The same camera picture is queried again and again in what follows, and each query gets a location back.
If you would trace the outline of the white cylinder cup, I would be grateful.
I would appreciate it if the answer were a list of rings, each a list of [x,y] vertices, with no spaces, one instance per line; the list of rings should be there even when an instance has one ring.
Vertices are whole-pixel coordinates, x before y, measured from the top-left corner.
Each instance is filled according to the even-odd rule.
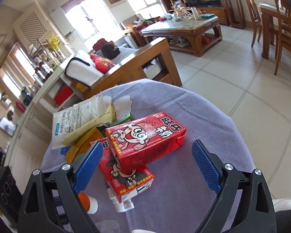
[[[98,211],[98,202],[94,197],[88,196],[84,192],[80,192],[78,198],[88,214],[95,214]]]

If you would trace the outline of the red pillow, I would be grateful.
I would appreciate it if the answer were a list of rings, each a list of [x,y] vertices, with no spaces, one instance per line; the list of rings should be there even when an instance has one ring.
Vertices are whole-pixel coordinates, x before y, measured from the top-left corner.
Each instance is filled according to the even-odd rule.
[[[95,68],[103,74],[106,74],[108,71],[110,71],[110,69],[115,66],[115,64],[111,60],[96,54],[90,54],[90,58],[94,62]]]

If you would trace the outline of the red cartoon milk carton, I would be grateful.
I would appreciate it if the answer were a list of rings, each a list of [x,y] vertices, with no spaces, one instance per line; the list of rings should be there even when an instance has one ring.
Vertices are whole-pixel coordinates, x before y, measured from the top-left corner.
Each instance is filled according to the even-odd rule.
[[[106,129],[116,162],[124,174],[179,149],[187,129],[165,112]]]

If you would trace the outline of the yellow foil snack wrapper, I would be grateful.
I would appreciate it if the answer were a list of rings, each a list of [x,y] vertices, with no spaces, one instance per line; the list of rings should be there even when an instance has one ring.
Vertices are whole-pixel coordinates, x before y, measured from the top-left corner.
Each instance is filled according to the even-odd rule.
[[[82,135],[67,151],[66,162],[73,163],[73,161],[80,155],[86,153],[90,148],[90,143],[104,138],[102,133],[95,127],[90,129],[87,133]]]

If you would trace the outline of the white printed plastic bag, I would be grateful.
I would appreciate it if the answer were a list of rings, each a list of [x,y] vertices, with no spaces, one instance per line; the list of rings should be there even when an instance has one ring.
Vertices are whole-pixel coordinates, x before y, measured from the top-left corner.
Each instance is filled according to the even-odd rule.
[[[64,138],[99,117],[106,109],[103,95],[99,93],[90,99],[74,104],[65,110],[53,114],[52,149],[64,147]]]

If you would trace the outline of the wooden dining table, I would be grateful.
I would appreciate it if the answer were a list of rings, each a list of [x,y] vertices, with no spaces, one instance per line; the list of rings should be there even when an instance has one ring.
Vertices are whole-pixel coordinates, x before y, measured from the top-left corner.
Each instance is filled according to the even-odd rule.
[[[269,59],[270,46],[274,44],[274,40],[278,37],[278,14],[276,6],[259,3],[258,9],[261,13],[262,34],[263,34],[263,47],[261,56],[264,59]]]

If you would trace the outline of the white open shelf unit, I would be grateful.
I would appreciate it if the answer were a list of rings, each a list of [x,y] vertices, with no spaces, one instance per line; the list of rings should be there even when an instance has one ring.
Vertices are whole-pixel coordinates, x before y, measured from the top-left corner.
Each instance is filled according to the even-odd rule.
[[[76,104],[80,101],[83,101],[82,94],[75,88],[72,87],[73,80],[67,77],[64,73],[68,62],[74,56],[69,56],[60,66],[52,73],[52,75],[46,80],[43,86],[38,90],[36,95],[32,100],[32,104],[40,105],[45,108],[50,113],[56,113],[57,111],[64,110]],[[73,93],[68,97],[64,97],[64,101],[58,104],[55,101],[55,96],[60,93],[60,91],[68,86]]]

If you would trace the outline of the purple floral tablecloth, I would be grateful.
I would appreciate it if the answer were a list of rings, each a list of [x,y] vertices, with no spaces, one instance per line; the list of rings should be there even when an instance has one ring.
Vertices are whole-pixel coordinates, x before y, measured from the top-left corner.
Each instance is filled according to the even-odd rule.
[[[182,124],[187,134],[181,148],[148,165],[156,177],[150,188],[133,198],[130,211],[116,212],[101,172],[95,171],[86,194],[98,201],[91,220],[101,232],[195,232],[216,197],[192,157],[196,139],[222,162],[240,171],[254,170],[233,120],[198,94],[142,79],[105,90],[103,97],[118,115],[131,113],[134,119],[163,111]]]

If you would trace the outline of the tall wooden plant stand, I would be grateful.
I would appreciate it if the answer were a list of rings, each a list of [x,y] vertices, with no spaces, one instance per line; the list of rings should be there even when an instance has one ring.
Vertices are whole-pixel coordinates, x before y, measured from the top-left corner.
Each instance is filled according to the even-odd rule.
[[[241,0],[224,0],[231,27],[245,29],[245,16]]]

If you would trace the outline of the green chewing gum pack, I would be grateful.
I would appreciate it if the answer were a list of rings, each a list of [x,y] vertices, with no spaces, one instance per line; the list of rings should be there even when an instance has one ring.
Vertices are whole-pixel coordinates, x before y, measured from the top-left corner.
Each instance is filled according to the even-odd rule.
[[[103,135],[103,137],[106,137],[106,129],[109,127],[114,127],[120,124],[124,124],[130,121],[133,121],[134,118],[132,117],[131,113],[127,113],[126,115],[122,116],[121,118],[119,118],[118,120],[116,120],[115,122],[113,122],[112,124],[110,123],[104,123],[101,126],[98,126],[97,129],[98,131]]]

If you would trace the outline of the wooden dining chair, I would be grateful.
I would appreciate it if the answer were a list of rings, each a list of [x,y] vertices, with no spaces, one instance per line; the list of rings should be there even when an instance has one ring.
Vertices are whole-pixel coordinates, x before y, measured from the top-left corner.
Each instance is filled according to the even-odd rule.
[[[278,35],[275,45],[276,67],[274,75],[277,75],[282,50],[286,49],[291,52],[291,4],[288,0],[275,0],[275,5],[278,18]]]

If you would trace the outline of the blue snack wrapper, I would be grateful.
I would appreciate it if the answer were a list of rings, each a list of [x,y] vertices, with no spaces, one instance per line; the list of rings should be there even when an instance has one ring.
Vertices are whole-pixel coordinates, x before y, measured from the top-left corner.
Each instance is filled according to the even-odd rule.
[[[61,148],[61,154],[66,155],[66,153],[70,150],[71,146],[65,146]]]

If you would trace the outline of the wooden coffee table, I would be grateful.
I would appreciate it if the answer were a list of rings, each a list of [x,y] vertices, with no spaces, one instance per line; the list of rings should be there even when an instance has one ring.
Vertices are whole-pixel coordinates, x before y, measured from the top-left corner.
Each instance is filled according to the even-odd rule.
[[[196,57],[203,56],[205,51],[222,41],[222,32],[217,16],[200,20],[157,22],[142,29],[141,34],[147,39],[184,37],[189,43],[188,46],[180,47],[169,44],[170,49],[191,53]]]

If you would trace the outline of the red drink carton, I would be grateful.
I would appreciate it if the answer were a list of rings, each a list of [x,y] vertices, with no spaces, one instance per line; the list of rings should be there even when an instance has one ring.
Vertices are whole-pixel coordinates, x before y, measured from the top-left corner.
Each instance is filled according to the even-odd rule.
[[[99,169],[120,203],[137,196],[152,185],[155,175],[150,169],[141,166],[128,174],[123,173],[111,151],[108,139],[102,138],[99,142],[103,145]]]

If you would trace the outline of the wooden sofa with cushions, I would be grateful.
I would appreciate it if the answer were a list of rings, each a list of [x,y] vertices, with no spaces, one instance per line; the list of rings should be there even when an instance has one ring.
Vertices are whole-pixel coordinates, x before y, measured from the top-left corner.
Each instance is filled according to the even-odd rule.
[[[115,65],[93,85],[86,86],[79,81],[73,80],[71,87],[81,93],[82,99],[88,99],[114,86],[146,78],[142,66],[154,58],[159,60],[162,70],[153,80],[178,87],[182,86],[177,67],[169,49],[169,43],[166,38],[159,37],[140,48],[136,53],[123,59],[121,63]]]

